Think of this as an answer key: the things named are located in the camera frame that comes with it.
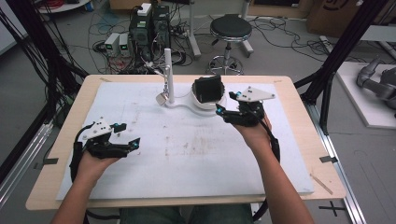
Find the floor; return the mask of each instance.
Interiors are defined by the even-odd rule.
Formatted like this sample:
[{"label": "floor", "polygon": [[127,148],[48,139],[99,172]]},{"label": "floor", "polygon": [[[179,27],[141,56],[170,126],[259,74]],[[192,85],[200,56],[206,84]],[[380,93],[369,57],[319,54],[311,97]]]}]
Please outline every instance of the floor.
[{"label": "floor", "polygon": [[[56,14],[54,17],[75,60],[90,74],[105,73],[103,58],[93,51],[89,52],[87,48],[91,48],[96,41],[105,40],[109,27],[112,32],[125,31],[129,24],[128,13],[112,12],[105,1],[99,2],[94,12],[76,9]],[[224,43],[219,42],[211,46],[214,38],[208,35],[207,29],[210,20],[209,17],[195,20],[196,27],[202,26],[197,31],[197,42],[202,57],[191,61],[188,66],[174,66],[176,75],[203,75],[210,59],[223,53]],[[318,41],[318,35],[306,31],[305,21],[275,19],[270,20],[270,23],[267,19],[258,21],[257,24],[261,24],[261,28],[267,30],[262,33],[256,29],[253,31],[249,43],[254,48],[254,53],[247,58],[246,53],[239,46],[233,46],[232,55],[242,61],[245,74],[288,76],[293,81],[297,81],[316,72],[326,59],[326,54],[308,47],[290,48],[296,35],[290,35],[282,29],[271,30],[270,25],[274,25],[274,22],[297,34],[298,43],[302,45],[307,41]],[[337,41],[335,38],[329,39],[333,44]],[[185,48],[188,47],[186,42],[182,44]],[[361,41],[347,60],[369,62],[375,55],[381,55],[385,63],[395,64],[395,61],[375,43],[366,41]],[[0,140],[3,143],[0,162],[3,162],[41,110],[45,103],[45,94],[44,85],[18,47],[0,56],[0,86],[0,125],[6,127],[0,130]],[[302,87],[298,91],[304,92],[304,89],[305,87]],[[28,211],[24,204],[40,173],[40,170],[35,169],[35,164],[42,161],[58,132],[59,127],[55,127],[18,186],[1,207],[2,223],[50,222],[54,211]],[[329,133],[366,222],[396,223],[396,177],[393,174],[396,168],[394,137],[396,131],[366,128],[337,77],[332,87]],[[317,223],[351,222],[347,212],[343,210],[345,206],[342,201],[309,201],[306,204]],[[116,213],[117,210],[99,212]],[[115,221],[93,220],[92,223],[115,223]],[[270,223],[268,214],[259,223]]]}]

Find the table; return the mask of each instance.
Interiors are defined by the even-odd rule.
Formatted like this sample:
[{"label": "table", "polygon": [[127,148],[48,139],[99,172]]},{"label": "table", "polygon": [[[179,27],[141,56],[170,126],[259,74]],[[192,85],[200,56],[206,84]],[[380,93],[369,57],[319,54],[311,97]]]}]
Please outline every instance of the table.
[{"label": "table", "polygon": [[[199,76],[174,76],[175,83],[192,83]],[[49,158],[59,158],[57,164],[45,165],[35,186],[27,200],[29,210],[57,209],[61,202],[56,201],[56,195],[63,179],[67,159],[76,133],[86,118],[94,100],[96,90],[102,82],[163,82],[159,76],[88,76],[78,97],[71,108],[69,115],[55,141]],[[315,192],[302,195],[304,200],[313,199],[341,199],[346,192],[335,172],[331,162],[321,162],[319,158],[328,156],[318,134],[309,118],[300,96],[288,77],[268,76],[239,76],[222,77],[224,83],[269,83],[274,84],[276,91],[287,113],[290,127],[297,144],[301,149],[307,170],[314,183]],[[202,203],[255,203],[262,202],[263,196],[224,196],[224,197],[197,197],[197,198],[161,198],[161,199],[133,199],[133,200],[90,200],[88,207],[127,207],[151,205],[183,205]]]}]

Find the computer tower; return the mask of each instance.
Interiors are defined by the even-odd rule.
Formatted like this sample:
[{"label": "computer tower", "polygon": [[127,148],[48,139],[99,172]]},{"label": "computer tower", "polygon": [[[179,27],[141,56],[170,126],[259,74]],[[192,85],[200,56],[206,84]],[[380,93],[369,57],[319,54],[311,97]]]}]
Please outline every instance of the computer tower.
[{"label": "computer tower", "polygon": [[133,41],[135,58],[140,61],[152,61],[151,45],[153,40],[152,33],[152,9],[146,16],[133,15],[129,26],[129,33]]},{"label": "computer tower", "polygon": [[157,45],[162,49],[171,48],[169,27],[169,6],[157,6],[153,9],[154,33]]}]

